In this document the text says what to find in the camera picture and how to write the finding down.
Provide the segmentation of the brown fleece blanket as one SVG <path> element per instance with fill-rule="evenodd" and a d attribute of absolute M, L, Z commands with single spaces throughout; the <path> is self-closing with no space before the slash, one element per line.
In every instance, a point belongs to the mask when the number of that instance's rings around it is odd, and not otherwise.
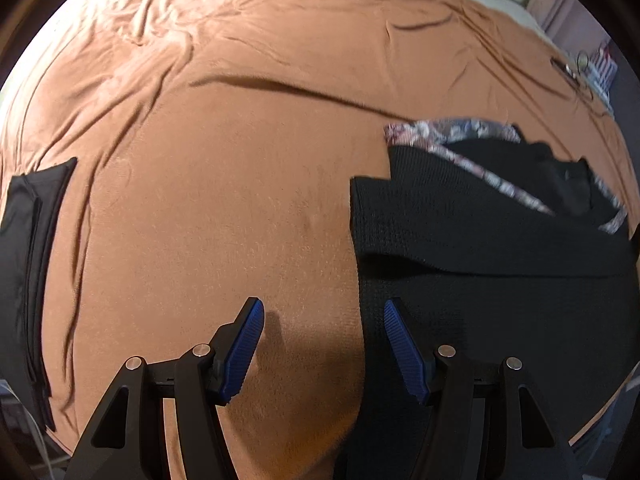
<path fill-rule="evenodd" d="M 350 182 L 386 179 L 385 128 L 473 118 L 585 159 L 639 224 L 615 120 L 561 51 L 474 0 L 87 0 L 1 119 L 15 176 L 75 157 L 42 354 L 75 451 L 128 358 L 190 354 L 250 296 L 265 325 L 220 413 L 243 479 L 338 479 L 366 356 Z"/>

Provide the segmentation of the black t-shirt with patterned trim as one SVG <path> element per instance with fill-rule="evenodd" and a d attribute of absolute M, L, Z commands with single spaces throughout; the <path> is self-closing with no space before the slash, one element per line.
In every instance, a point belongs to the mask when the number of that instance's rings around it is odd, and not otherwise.
<path fill-rule="evenodd" d="M 570 439 L 639 361 L 639 233 L 585 159 L 473 118 L 385 128 L 350 182 L 366 356 L 339 479 L 578 479 Z M 431 392 L 409 396 L 383 309 Z"/>

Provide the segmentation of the black folded garment at left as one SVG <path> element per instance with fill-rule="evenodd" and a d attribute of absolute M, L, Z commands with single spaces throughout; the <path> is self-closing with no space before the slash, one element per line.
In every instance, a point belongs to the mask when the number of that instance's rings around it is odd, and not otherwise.
<path fill-rule="evenodd" d="M 1 377 L 35 419 L 53 429 L 42 354 L 44 290 L 58 214 L 75 157 L 11 179 L 1 221 Z"/>

